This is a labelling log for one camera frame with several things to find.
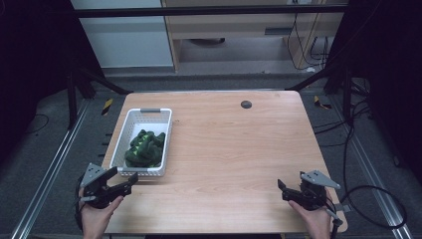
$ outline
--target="wooden table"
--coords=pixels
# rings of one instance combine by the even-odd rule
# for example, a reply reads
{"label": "wooden table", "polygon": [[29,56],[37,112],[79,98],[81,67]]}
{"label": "wooden table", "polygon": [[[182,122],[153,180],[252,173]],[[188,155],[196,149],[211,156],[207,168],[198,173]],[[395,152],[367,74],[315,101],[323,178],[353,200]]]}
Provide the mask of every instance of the wooden table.
{"label": "wooden table", "polygon": [[[252,107],[243,109],[242,101]],[[163,177],[140,179],[114,213],[107,233],[305,232],[282,200],[280,178],[299,189],[300,171],[329,176],[296,92],[187,92],[127,96],[103,163],[109,162],[125,114],[173,110]],[[108,184],[126,178],[115,176]],[[334,202],[337,196],[330,190]],[[345,222],[339,231],[347,228]]]}

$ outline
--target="black wire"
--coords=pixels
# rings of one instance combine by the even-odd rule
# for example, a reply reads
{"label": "black wire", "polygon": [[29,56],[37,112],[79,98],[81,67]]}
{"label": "black wire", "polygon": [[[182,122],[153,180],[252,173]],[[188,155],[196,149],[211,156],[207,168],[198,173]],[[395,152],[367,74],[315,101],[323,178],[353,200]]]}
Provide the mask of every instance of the black wire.
{"label": "black wire", "polygon": [[29,133],[34,133],[34,132],[37,132],[37,131],[39,131],[39,130],[41,130],[41,129],[43,129],[48,123],[49,123],[49,121],[50,121],[50,119],[49,119],[49,117],[47,117],[46,115],[44,115],[44,114],[36,114],[35,115],[35,117],[44,117],[44,118],[46,118],[46,122],[41,126],[41,127],[39,127],[39,128],[37,128],[37,129],[35,129],[35,130],[32,130],[32,131],[26,131],[25,133],[26,134],[29,134]]}
{"label": "black wire", "polygon": [[339,121],[329,122],[329,123],[313,126],[313,128],[324,127],[324,126],[332,125],[332,124],[339,123],[339,122],[342,122],[342,121],[339,120]]}
{"label": "black wire", "polygon": [[[364,108],[364,109],[362,109],[362,110],[360,110],[358,113],[355,113],[354,111],[356,110],[356,107],[353,109],[353,111],[352,111],[352,115],[353,116],[355,116],[355,115],[357,115],[357,114],[359,114],[359,112],[362,112],[363,110],[365,110],[366,108]],[[372,224],[374,224],[374,225],[376,225],[376,226],[379,226],[379,227],[382,227],[382,228],[385,228],[385,229],[398,229],[398,228],[400,228],[400,227],[402,227],[404,224],[406,224],[406,222],[407,222],[407,212],[406,212],[406,208],[403,206],[403,204],[398,200],[398,198],[396,197],[396,196],[394,196],[392,193],[390,193],[390,192],[388,192],[387,190],[385,190],[385,189],[383,189],[383,188],[380,188],[380,187],[377,187],[377,186],[373,186],[373,185],[360,185],[360,186],[356,186],[356,187],[354,187],[354,188],[352,188],[351,190],[348,190],[348,188],[347,188],[347,178],[346,178],[346,160],[347,160],[347,147],[348,147],[348,143],[350,142],[350,140],[351,140],[351,138],[352,138],[352,135],[354,134],[354,125],[353,125],[353,122],[351,123],[351,125],[350,125],[350,128],[349,128],[349,132],[348,132],[348,134],[347,134],[347,138],[346,138],[346,140],[345,140],[345,142],[344,142],[344,150],[343,150],[343,166],[342,166],[342,173],[343,173],[343,186],[344,186],[344,191],[345,191],[345,193],[344,193],[344,196],[341,198],[341,200],[340,200],[340,203],[343,203],[343,201],[345,200],[345,199],[348,199],[348,201],[349,201],[349,203],[350,203],[350,205],[352,205],[353,206],[353,209],[361,216],[361,217],[363,217],[365,220],[367,220],[368,222],[370,222],[370,223],[372,223]],[[393,225],[393,226],[390,226],[390,225],[385,225],[385,224],[382,224],[382,223],[379,223],[379,222],[376,222],[375,220],[373,220],[373,219],[371,219],[371,218],[369,218],[367,215],[365,215],[363,212],[361,212],[357,207],[356,207],[356,205],[354,204],[354,202],[351,200],[351,198],[350,198],[350,194],[353,192],[353,191],[356,191],[356,190],[358,190],[358,189],[362,189],[362,188],[372,188],[372,189],[376,189],[376,190],[380,190],[380,191],[382,191],[382,192],[384,192],[384,193],[386,193],[386,194],[388,194],[388,195],[390,195],[391,196],[391,198],[393,198],[394,199],[394,201],[400,206],[400,208],[401,208],[401,211],[402,211],[402,217],[403,217],[403,220],[402,220],[402,222],[401,223],[399,223],[398,225]]]}
{"label": "black wire", "polygon": [[[307,58],[305,57],[304,48],[302,47],[302,42],[301,42],[301,39],[299,38],[299,33],[298,33],[298,28],[297,28],[297,20],[298,20],[298,13],[295,13],[295,21],[294,21],[293,26],[292,26],[292,31],[291,31],[291,33],[289,34],[289,37],[288,37],[288,52],[289,52],[289,55],[290,55],[290,57],[291,57],[291,59],[292,59],[293,66],[295,67],[295,69],[296,69],[296,70],[305,70],[305,69],[307,69],[308,67],[314,67],[314,66],[317,66],[317,64],[311,64],[311,63],[309,63],[309,62],[307,61]],[[305,67],[305,68],[298,68],[298,67],[295,65],[295,62],[294,62],[294,60],[293,60],[292,53],[291,53],[291,51],[290,51],[290,39],[291,39],[291,36],[292,36],[292,33],[293,33],[294,29],[296,29],[296,32],[297,32],[297,35],[298,35],[298,42],[299,42],[299,45],[301,46],[301,50],[302,50],[302,57],[303,57],[303,58],[305,59],[305,61],[309,64],[309,66],[307,66],[307,67]]]}
{"label": "black wire", "polygon": [[[361,212],[357,207],[356,207],[356,205],[355,204],[353,204],[353,202],[350,200],[350,194],[352,193],[352,192],[354,192],[354,191],[356,191],[356,190],[359,190],[359,189],[364,189],[364,188],[370,188],[370,189],[376,189],[376,190],[379,190],[379,191],[382,191],[382,192],[384,192],[385,194],[387,194],[387,195],[389,195],[394,201],[395,201],[395,203],[397,203],[397,205],[399,205],[399,207],[400,207],[400,209],[401,209],[401,213],[403,214],[402,215],[402,217],[403,217],[403,219],[402,219],[402,221],[399,223],[399,224],[397,224],[397,225],[393,225],[393,226],[390,226],[390,225],[386,225],[386,224],[382,224],[382,223],[379,223],[379,222],[377,222],[377,221],[375,221],[375,220],[373,220],[373,219],[371,219],[371,218],[369,218],[368,216],[366,216],[363,212]],[[381,188],[381,187],[377,187],[377,186],[373,186],[373,185],[360,185],[360,186],[356,186],[356,187],[353,187],[352,189],[350,189],[349,191],[347,191],[346,192],[346,194],[344,194],[344,196],[340,199],[340,203],[343,203],[344,202],[344,200],[345,199],[348,199],[348,201],[350,202],[350,204],[353,206],[353,209],[361,216],[361,217],[363,217],[364,219],[366,219],[367,221],[369,221],[370,223],[372,223],[372,224],[374,224],[374,225],[377,225],[377,226],[379,226],[379,227],[382,227],[382,228],[385,228],[385,229],[398,229],[398,228],[400,228],[400,227],[402,227],[402,226],[404,226],[404,224],[406,224],[406,222],[407,222],[407,211],[406,211],[406,208],[404,207],[404,205],[400,202],[400,200],[396,197],[396,196],[394,196],[394,194],[392,194],[391,192],[389,192],[389,191],[387,191],[387,190],[385,190],[384,188]]]}
{"label": "black wire", "polygon": [[[353,111],[354,111],[354,110],[355,110],[355,109],[356,109],[356,108],[357,108],[360,104],[362,104],[362,103],[364,103],[364,102],[366,102],[366,99],[364,99],[363,101],[361,101],[361,102],[357,103],[357,104],[354,106]],[[330,130],[333,130],[333,129],[335,129],[335,128],[337,128],[337,127],[339,127],[339,126],[341,126],[341,125],[343,125],[343,124],[345,124],[345,123],[347,123],[347,122],[353,121],[353,120],[354,120],[354,119],[356,119],[358,116],[360,116],[360,115],[362,115],[362,114],[365,114],[365,113],[367,113],[367,112],[369,112],[369,107],[365,107],[365,108],[361,109],[359,112],[357,112],[357,113],[353,113],[349,119],[345,119],[345,120],[343,120],[343,121],[339,121],[339,122],[338,122],[338,124],[336,124],[336,125],[334,125],[334,126],[332,126],[332,127],[329,127],[329,128],[323,129],[323,130],[321,130],[321,131],[316,131],[316,132],[315,132],[315,134],[320,134],[320,133],[323,133],[323,132],[328,132],[328,131],[330,131]],[[330,122],[330,123],[326,123],[325,125],[331,125],[331,124],[334,124],[334,123],[335,123],[335,122]]]}
{"label": "black wire", "polygon": [[317,37],[314,37],[313,44],[311,45],[311,48],[310,48],[310,55],[311,55],[311,58],[312,59],[314,59],[314,60],[320,60],[320,59],[314,57],[314,55],[319,55],[319,54],[314,54],[313,53],[314,46],[316,45],[316,42],[317,42]]}
{"label": "black wire", "polygon": [[323,42],[322,57],[320,58],[320,61],[319,61],[319,67],[322,69],[325,67],[327,44],[328,44],[328,37],[325,37],[324,42]]}
{"label": "black wire", "polygon": [[82,224],[82,209],[85,207],[85,205],[87,203],[84,203],[81,207],[79,202],[81,201],[81,196],[80,196],[80,187],[81,187],[81,182],[84,179],[84,174],[82,176],[80,176],[78,178],[77,181],[77,185],[75,186],[75,219],[77,221],[77,225],[78,227],[81,229],[81,231],[84,230],[83,224]]}
{"label": "black wire", "polygon": [[328,37],[325,37],[325,42],[323,44],[323,54],[322,54],[322,68],[325,68],[326,60],[328,59]]}
{"label": "black wire", "polygon": [[328,144],[328,145],[321,144],[319,147],[332,147],[332,146],[342,146],[342,145],[344,145],[344,142],[338,143],[338,144]]}
{"label": "black wire", "polygon": [[327,198],[326,200],[328,200],[329,201],[329,203],[331,203],[331,206],[329,206],[328,205],[328,203],[325,203],[325,206],[329,209],[329,210],[331,210],[334,214],[336,214],[337,213],[337,210],[335,209],[335,205],[334,205],[334,203],[332,202],[332,200],[331,199],[329,199],[329,198]]}

